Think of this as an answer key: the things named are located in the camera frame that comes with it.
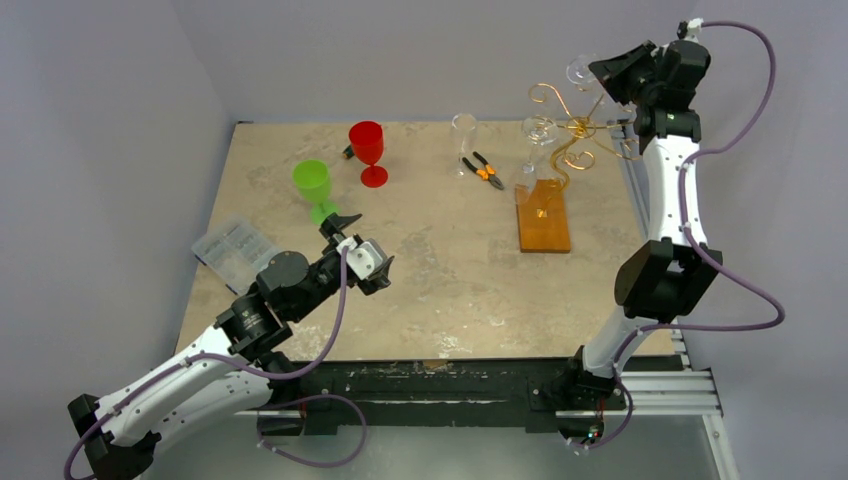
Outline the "clear round wine glass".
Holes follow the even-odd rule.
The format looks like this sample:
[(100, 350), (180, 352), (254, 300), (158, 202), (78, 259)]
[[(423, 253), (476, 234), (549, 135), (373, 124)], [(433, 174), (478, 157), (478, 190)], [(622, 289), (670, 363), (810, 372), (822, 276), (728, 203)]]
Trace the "clear round wine glass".
[(597, 78), (589, 69), (589, 65), (597, 59), (595, 54), (581, 54), (567, 65), (567, 79), (579, 92), (595, 92), (598, 89)]

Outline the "gold wire glass rack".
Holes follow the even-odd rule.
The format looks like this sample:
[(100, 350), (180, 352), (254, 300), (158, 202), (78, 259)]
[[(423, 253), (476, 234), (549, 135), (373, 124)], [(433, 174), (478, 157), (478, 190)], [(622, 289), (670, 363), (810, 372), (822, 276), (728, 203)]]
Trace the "gold wire glass rack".
[(549, 83), (537, 83), (528, 90), (528, 97), (536, 104), (544, 105), (548, 102), (548, 94), (556, 97), (566, 118), (559, 122), (555, 116), (544, 114), (543, 119), (550, 120), (558, 129), (566, 132), (569, 138), (556, 147), (548, 157), (549, 166), (560, 176), (557, 180), (558, 193), (562, 193), (570, 184), (570, 176), (561, 166), (564, 163), (573, 170), (584, 171), (594, 167), (595, 155), (588, 151), (577, 151), (574, 145), (580, 141), (591, 141), (602, 150), (609, 152), (619, 159), (626, 161), (637, 161), (641, 159), (638, 154), (638, 141), (622, 137), (620, 139), (622, 151), (607, 147), (596, 138), (601, 130), (622, 130), (632, 125), (635, 119), (634, 110), (621, 106), (611, 101), (611, 98), (596, 84), (575, 85), (581, 94), (592, 96), (592, 107), (584, 114), (575, 114), (567, 106), (560, 91)]

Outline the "clear champagne flute with label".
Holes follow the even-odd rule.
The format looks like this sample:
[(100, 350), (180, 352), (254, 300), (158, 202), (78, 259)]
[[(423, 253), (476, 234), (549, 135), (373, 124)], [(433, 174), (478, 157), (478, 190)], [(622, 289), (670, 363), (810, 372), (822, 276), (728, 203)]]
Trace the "clear champagne flute with label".
[(559, 128), (553, 119), (534, 115), (522, 121), (521, 131), (530, 144), (530, 150), (513, 175), (512, 187), (517, 206), (530, 200), (542, 164), (549, 157), (551, 146), (558, 140)]

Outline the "wooden rack base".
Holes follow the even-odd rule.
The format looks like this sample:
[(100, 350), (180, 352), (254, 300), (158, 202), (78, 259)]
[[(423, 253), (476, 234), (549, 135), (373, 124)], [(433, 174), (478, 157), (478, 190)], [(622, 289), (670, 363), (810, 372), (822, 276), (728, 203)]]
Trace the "wooden rack base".
[(522, 253), (568, 254), (572, 250), (564, 190), (553, 179), (514, 187)]

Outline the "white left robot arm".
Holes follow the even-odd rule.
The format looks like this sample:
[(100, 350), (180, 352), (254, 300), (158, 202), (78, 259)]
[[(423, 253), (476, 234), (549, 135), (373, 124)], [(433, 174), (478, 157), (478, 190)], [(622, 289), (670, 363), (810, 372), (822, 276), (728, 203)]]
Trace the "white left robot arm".
[[(191, 427), (242, 409), (296, 404), (298, 381), (336, 343), (348, 289), (372, 295), (391, 283), (393, 257), (374, 239), (345, 234), (358, 218), (330, 214), (323, 220), (319, 232), (327, 245), (315, 262), (296, 251), (275, 254), (212, 325), (142, 378), (109, 395), (72, 400), (68, 411), (79, 438), (64, 477), (72, 478), (83, 453), (93, 479), (136, 479), (159, 447)], [(332, 296), (339, 298), (337, 313), (323, 349), (293, 366), (278, 345), (292, 337), (292, 324)]]

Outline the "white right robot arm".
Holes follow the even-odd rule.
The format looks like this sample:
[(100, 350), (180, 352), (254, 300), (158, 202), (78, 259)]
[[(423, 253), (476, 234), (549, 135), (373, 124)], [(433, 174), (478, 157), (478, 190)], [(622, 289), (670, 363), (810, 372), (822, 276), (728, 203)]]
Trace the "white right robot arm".
[(609, 95), (636, 110), (633, 130), (649, 182), (647, 240), (620, 268), (617, 304), (600, 333), (581, 347), (561, 381), (564, 399), (584, 407), (610, 395), (616, 374), (655, 327), (691, 313), (717, 275), (720, 251), (707, 247), (698, 212), (695, 168), (686, 159), (699, 151), (701, 124), (690, 107), (711, 63), (695, 40), (658, 47), (647, 41), (585, 69)]

